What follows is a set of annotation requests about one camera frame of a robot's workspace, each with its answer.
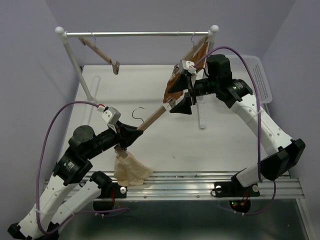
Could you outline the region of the wooden clip hanger with beige underwear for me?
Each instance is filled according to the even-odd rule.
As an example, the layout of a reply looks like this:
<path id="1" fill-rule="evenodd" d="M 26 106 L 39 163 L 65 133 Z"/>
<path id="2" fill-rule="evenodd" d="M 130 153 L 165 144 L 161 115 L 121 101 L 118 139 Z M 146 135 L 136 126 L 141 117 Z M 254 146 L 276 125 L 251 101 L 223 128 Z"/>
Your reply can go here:
<path id="1" fill-rule="evenodd" d="M 137 127 L 138 130 L 142 130 L 145 132 L 155 121 L 157 121 L 170 107 L 174 107 L 176 105 L 176 99 L 173 97 L 169 97 L 166 103 L 160 105 L 160 107 L 154 111 L 140 126 Z M 120 145 L 116 145 L 114 147 L 114 151 L 117 154 L 120 154 L 120 151 L 124 151 L 120 148 Z"/>

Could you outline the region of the beige underwear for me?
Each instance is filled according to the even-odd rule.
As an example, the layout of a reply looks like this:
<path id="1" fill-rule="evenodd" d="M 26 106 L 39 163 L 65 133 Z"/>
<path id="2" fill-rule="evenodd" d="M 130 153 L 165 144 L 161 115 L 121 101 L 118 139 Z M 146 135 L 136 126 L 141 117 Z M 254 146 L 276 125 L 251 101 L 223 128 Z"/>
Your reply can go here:
<path id="1" fill-rule="evenodd" d="M 114 178 L 119 186 L 141 186 L 153 170 L 139 162 L 130 152 L 119 151 L 115 157 Z"/>

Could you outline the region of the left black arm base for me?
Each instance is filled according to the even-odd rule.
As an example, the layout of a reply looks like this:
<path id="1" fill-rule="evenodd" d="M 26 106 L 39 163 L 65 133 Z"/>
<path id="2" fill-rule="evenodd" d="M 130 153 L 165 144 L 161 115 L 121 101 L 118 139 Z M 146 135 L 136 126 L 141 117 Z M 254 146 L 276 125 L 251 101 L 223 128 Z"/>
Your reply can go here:
<path id="1" fill-rule="evenodd" d="M 120 186 L 116 182 L 112 182 L 102 188 L 101 194 L 94 199 L 92 210 L 88 213 L 94 213 L 101 217 L 116 217 L 127 213 L 128 207 L 116 207 L 116 199 L 125 199 L 127 197 L 127 187 Z"/>

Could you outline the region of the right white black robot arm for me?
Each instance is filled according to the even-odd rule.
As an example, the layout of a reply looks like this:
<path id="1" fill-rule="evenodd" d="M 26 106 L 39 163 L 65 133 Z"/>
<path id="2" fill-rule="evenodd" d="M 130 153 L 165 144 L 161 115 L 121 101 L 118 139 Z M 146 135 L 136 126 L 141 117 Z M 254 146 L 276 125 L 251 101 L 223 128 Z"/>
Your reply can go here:
<path id="1" fill-rule="evenodd" d="M 256 135 L 258 147 L 267 154 L 255 166 L 247 167 L 230 182 L 231 192 L 242 195 L 248 187 L 261 180 L 274 181 L 294 167 L 301 158 L 306 144 L 302 139 L 293 139 L 260 107 L 253 90 L 242 79 L 233 78 L 230 60 L 223 54 L 207 58 L 207 76 L 196 79 L 197 69 L 192 61 L 182 60 L 178 69 L 180 76 L 168 93 L 186 91 L 183 99 L 170 112 L 190 115 L 197 97 L 215 94 L 216 97 L 237 114 Z"/>

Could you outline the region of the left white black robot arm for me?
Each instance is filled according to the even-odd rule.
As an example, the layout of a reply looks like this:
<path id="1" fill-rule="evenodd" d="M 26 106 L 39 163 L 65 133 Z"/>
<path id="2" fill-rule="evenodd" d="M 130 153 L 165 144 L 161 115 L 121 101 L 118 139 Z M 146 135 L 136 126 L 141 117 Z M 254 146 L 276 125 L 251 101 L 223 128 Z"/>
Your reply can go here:
<path id="1" fill-rule="evenodd" d="M 38 240 L 45 235 L 56 235 L 59 228 L 90 201 L 111 193 L 111 178 L 96 171 L 75 195 L 66 199 L 93 167 L 91 159 L 114 146 L 125 149 L 143 134 L 142 129 L 120 121 L 116 126 L 115 130 L 107 129 L 100 134 L 95 134 L 89 125 L 74 130 L 69 147 L 55 164 L 45 190 L 36 194 L 34 207 L 23 220 L 8 228 L 14 239 Z"/>

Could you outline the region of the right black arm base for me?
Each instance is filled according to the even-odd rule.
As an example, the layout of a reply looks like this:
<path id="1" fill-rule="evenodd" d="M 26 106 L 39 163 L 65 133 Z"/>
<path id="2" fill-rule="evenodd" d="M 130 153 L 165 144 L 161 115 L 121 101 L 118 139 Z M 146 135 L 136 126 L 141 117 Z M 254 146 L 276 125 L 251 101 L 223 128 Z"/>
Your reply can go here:
<path id="1" fill-rule="evenodd" d="M 231 198 L 229 206 L 233 211 L 247 214 L 251 209 L 251 197 L 259 197 L 260 189 L 258 185 L 252 184 L 242 187 L 231 181 L 218 181 L 214 183 L 214 187 L 210 194 L 216 198 Z"/>

